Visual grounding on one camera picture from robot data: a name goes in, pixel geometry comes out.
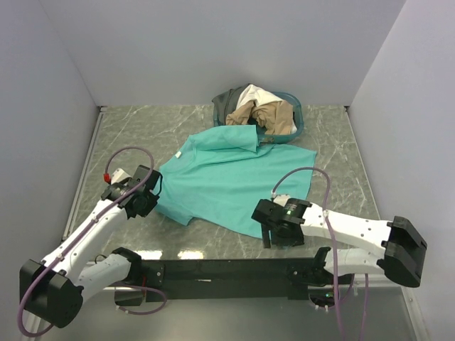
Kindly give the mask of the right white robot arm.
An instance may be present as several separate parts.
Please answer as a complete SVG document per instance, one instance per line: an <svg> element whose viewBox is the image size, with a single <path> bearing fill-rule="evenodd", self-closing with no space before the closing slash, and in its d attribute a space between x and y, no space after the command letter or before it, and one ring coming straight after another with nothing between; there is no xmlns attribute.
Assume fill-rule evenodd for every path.
<svg viewBox="0 0 455 341"><path fill-rule="evenodd" d="M319 283L347 274L382 274L404 287L421 284L427 243L405 217L363 219L279 195L261 199L252 219L261 225L266 248L299 246L305 237L331 241L332 247L320 252L320 261L312 266Z"/></svg>

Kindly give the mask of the teal t shirt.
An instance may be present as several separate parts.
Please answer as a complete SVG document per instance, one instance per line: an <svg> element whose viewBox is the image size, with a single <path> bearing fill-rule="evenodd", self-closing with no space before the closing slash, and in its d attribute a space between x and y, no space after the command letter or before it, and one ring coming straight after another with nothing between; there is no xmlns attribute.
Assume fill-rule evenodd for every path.
<svg viewBox="0 0 455 341"><path fill-rule="evenodd" d="M259 238L251 216L279 183L306 199L317 153L290 144L260 144L256 128L217 126L189 136L159 169L164 179L156 211L187 225L193 218Z"/></svg>

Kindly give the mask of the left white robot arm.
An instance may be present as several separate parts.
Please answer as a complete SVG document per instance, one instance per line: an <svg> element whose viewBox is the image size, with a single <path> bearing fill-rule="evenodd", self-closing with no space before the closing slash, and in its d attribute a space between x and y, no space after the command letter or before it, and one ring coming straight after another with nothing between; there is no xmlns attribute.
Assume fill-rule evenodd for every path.
<svg viewBox="0 0 455 341"><path fill-rule="evenodd" d="M155 208L159 194L153 190L162 180L157 170L138 166L134 175L106 187L89 216L57 249L40 261L29 259L19 271L17 319L27 311L63 328L83 303L114 283L143 291L148 271L136 252L120 247L93 266L87 263L116 228Z"/></svg>

